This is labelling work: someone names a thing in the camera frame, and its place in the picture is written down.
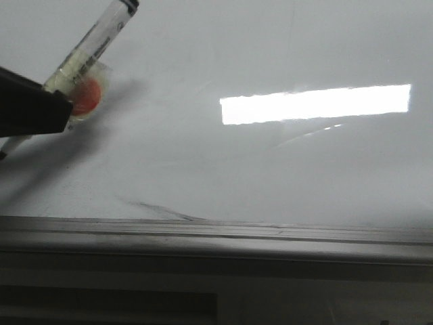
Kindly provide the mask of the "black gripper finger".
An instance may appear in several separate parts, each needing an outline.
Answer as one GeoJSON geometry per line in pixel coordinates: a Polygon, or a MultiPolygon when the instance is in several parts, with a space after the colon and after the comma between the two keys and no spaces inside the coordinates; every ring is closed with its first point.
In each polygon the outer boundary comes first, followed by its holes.
{"type": "Polygon", "coordinates": [[[1,137],[61,133],[72,108],[61,92],[1,68],[1,137]]]}

